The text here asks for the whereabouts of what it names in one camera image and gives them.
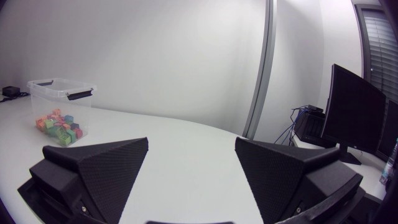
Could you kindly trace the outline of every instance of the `plastic storage box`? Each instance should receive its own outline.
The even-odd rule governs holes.
[[[88,134],[96,85],[53,78],[29,81],[36,128],[62,146]]]

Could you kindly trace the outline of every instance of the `white table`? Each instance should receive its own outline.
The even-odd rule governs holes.
[[[293,143],[297,147],[306,149],[324,149],[324,147],[300,141],[297,135],[293,137]],[[360,162],[362,162],[362,165],[344,163],[346,166],[363,176],[362,182],[359,186],[362,187],[366,193],[383,200],[384,196],[386,195],[386,190],[385,186],[380,183],[379,179],[386,162],[372,154],[362,152],[351,147],[349,147],[347,151],[355,156],[355,158],[357,158]]]
[[[120,223],[262,223],[234,150],[237,135],[202,124],[92,108],[73,146],[148,137],[149,151]],[[16,223],[38,223],[17,189],[56,146],[34,127],[30,97],[0,103],[0,197]]]

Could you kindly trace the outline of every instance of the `window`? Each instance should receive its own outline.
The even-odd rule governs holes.
[[[355,5],[361,30],[363,78],[398,103],[398,44],[380,6]]]

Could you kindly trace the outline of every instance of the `blue cable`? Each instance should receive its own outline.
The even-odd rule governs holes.
[[[290,126],[278,137],[278,139],[276,139],[276,141],[274,142],[274,144],[275,144],[275,143],[279,140],[279,138],[290,128],[290,131],[287,133],[285,139],[282,141],[281,144],[283,144],[283,143],[285,142],[287,136],[289,136],[289,133],[290,133],[291,131],[293,131],[294,125],[296,124],[297,120],[298,120],[298,119],[301,117],[301,115],[303,115],[304,112],[306,112],[306,111],[308,111],[308,110],[307,110],[307,109],[304,109],[304,110],[298,112],[298,115],[297,115],[296,119],[294,120],[293,124],[290,125]]]

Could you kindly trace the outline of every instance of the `container lid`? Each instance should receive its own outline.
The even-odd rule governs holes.
[[[51,78],[27,82],[27,87],[52,97],[68,97],[77,93],[97,90],[97,86],[90,83],[66,80],[63,78]]]

